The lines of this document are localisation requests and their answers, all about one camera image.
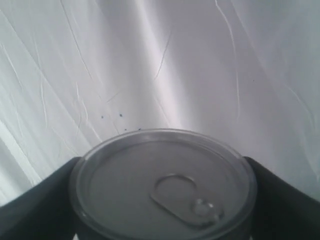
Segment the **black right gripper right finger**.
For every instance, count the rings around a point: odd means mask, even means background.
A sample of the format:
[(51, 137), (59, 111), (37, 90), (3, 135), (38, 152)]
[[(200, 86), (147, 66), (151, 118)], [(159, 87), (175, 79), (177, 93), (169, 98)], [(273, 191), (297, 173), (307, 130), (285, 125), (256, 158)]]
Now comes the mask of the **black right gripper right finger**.
[(320, 202), (291, 186), (254, 159), (257, 180), (251, 236), (254, 240), (318, 240)]

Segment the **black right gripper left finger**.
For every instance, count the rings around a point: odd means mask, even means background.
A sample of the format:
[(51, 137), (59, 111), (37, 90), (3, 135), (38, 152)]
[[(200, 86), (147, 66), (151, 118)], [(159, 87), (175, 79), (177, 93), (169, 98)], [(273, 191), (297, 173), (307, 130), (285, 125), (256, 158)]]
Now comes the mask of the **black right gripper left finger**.
[(0, 208), (2, 240), (72, 240), (76, 234), (69, 179), (79, 157)]

